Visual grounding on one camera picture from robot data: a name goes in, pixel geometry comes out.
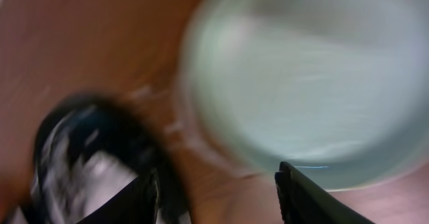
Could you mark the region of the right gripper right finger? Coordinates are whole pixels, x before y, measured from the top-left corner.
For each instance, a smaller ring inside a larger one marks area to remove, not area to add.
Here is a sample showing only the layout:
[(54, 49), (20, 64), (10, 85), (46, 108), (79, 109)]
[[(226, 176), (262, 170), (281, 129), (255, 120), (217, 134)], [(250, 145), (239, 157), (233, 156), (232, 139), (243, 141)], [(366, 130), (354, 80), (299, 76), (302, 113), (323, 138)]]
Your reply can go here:
[(288, 162), (280, 163), (275, 184), (285, 224), (373, 224)]

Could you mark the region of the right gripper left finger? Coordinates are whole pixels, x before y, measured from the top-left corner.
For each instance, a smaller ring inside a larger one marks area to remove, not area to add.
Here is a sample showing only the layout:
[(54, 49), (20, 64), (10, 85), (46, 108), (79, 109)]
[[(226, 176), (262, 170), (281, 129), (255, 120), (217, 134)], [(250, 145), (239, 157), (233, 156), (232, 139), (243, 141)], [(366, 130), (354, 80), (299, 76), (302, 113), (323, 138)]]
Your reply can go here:
[(156, 224), (160, 202), (158, 171), (142, 174), (78, 224)]

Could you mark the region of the green plate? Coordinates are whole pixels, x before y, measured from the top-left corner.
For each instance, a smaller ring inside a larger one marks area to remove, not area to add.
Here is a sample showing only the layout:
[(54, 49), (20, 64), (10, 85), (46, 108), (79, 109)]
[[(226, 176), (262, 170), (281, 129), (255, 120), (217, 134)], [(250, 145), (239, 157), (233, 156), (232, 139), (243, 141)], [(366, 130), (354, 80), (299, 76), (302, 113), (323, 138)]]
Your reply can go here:
[(180, 64), (190, 126), (264, 172), (339, 191), (428, 160), (428, 0), (202, 0)]

